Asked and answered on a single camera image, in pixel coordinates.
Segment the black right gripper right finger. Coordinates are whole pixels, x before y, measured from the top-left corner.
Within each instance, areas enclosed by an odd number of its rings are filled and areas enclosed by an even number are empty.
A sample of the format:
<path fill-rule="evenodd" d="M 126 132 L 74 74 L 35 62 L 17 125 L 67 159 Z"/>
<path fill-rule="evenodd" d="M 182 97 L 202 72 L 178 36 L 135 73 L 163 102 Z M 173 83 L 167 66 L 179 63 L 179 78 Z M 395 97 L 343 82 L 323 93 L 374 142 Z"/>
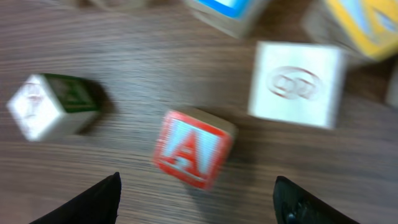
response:
<path fill-rule="evenodd" d="M 359 224 L 284 176 L 274 185 L 278 224 Z"/>

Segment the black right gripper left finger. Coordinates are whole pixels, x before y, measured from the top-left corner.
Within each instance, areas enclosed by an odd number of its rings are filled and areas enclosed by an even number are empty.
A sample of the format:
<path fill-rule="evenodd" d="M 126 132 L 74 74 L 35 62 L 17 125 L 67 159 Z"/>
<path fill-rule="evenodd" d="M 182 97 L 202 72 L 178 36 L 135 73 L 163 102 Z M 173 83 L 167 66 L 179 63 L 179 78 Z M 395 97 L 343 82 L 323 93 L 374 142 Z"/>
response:
<path fill-rule="evenodd" d="M 115 172 L 31 224 L 115 224 L 121 187 Z"/>

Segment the small white red-drawing block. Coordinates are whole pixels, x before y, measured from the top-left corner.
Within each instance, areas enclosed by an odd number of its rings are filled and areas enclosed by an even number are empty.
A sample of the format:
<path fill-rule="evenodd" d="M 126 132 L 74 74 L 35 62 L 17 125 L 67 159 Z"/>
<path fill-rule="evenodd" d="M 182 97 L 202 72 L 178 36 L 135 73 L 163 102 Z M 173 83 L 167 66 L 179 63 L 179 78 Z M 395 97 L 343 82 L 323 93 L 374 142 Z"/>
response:
<path fill-rule="evenodd" d="M 347 62 L 345 51 L 332 45 L 258 42 L 248 114 L 333 129 Z"/>

